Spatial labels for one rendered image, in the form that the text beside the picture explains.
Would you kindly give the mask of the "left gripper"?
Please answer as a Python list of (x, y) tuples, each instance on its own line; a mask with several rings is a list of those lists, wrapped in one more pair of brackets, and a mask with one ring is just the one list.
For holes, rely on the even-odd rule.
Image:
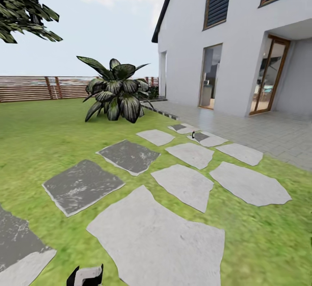
[[(75, 277), (76, 277), (76, 272), (79, 270), (79, 266), (76, 267), (76, 269), (74, 270), (74, 272), (70, 275), (70, 277), (66, 280), (66, 286), (74, 286), (75, 283)], [(102, 278), (103, 276), (103, 271), (101, 272), (100, 275), (98, 275), (95, 278), (91, 278), (91, 279), (86, 279), (85, 282), (83, 283), (82, 286), (98, 286), (99, 284), (102, 283)]]

